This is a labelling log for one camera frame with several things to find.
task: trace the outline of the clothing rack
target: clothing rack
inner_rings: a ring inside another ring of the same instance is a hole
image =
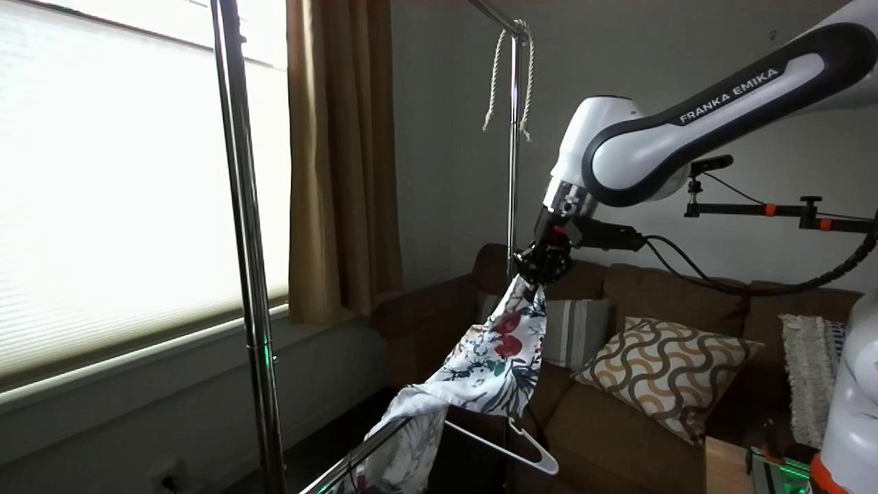
[[[515,220],[518,196],[519,86],[522,49],[524,44],[528,42],[528,35],[509,16],[487,0],[469,0],[469,2],[505,29],[510,34],[511,40],[512,79],[509,92],[507,204],[507,278],[508,281],[511,281],[515,274],[513,255],[515,254]],[[271,347],[269,300],[265,283],[259,209],[256,201],[247,81],[244,76],[244,56],[241,51],[241,18],[238,15],[238,5],[235,0],[210,0],[210,4],[264,491],[268,494],[285,494],[284,446],[281,438],[274,373],[274,363],[277,357]],[[385,426],[315,481],[313,486],[319,485],[316,487],[317,490],[306,489],[303,492],[320,492],[327,485],[326,483],[337,482],[340,475],[347,475],[350,469],[384,444],[408,420],[402,419],[398,423],[394,422]]]

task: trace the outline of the plastic hanger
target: plastic hanger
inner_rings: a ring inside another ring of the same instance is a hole
[[[549,454],[549,452],[546,451],[544,447],[540,446],[540,443],[536,442],[536,440],[534,440],[534,438],[530,437],[530,434],[528,434],[527,431],[525,431],[523,428],[518,428],[515,425],[515,421],[512,418],[509,419],[509,426],[512,427],[512,430],[515,431],[516,434],[518,434],[520,436],[524,436],[524,439],[526,439],[530,444],[532,444],[540,452],[540,461],[534,463],[531,460],[528,460],[527,458],[522,458],[518,454],[515,454],[511,451],[507,451],[506,449],[503,449],[502,447],[497,446],[496,444],[492,443],[489,440],[484,440],[484,439],[480,438],[479,436],[477,436],[476,434],[473,434],[472,432],[467,431],[466,429],[464,429],[460,425],[452,424],[448,420],[445,421],[445,424],[450,426],[452,429],[456,429],[456,430],[462,432],[463,434],[466,434],[467,436],[475,439],[476,441],[478,441],[482,444],[488,445],[489,447],[496,449],[497,451],[505,454],[506,456],[509,456],[510,458],[518,460],[526,465],[530,465],[531,467],[533,467],[537,470],[540,470],[542,472],[545,472],[551,476],[557,474],[557,472],[558,472],[558,461],[555,460],[555,457],[552,456],[551,454]]]

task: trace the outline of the wooden side table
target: wooden side table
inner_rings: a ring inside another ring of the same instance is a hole
[[[752,494],[753,480],[747,475],[745,449],[707,438],[704,459],[707,494]]]

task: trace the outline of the red flower print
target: red flower print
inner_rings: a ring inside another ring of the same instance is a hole
[[[494,347],[494,351],[501,357],[512,357],[522,350],[522,342],[512,335],[500,335],[497,341],[500,344]]]
[[[522,321],[522,313],[521,312],[512,312],[504,315],[500,318],[497,325],[494,326],[494,330],[497,331],[501,335],[505,335],[515,331],[515,328],[518,327],[518,324]]]

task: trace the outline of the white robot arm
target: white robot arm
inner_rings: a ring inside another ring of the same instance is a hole
[[[583,235],[592,238],[574,242],[565,225],[590,221],[599,203],[627,207],[662,199],[683,185],[696,158],[791,114],[878,103],[876,62],[878,0],[854,0],[661,113],[643,116],[627,98],[586,99],[561,141],[536,240],[517,256],[519,272],[532,282],[556,280],[569,268],[571,244],[631,248],[634,238],[638,249],[642,244],[629,227],[598,225]],[[858,302],[850,324],[824,449],[814,465],[814,492],[878,492],[878,294]]]

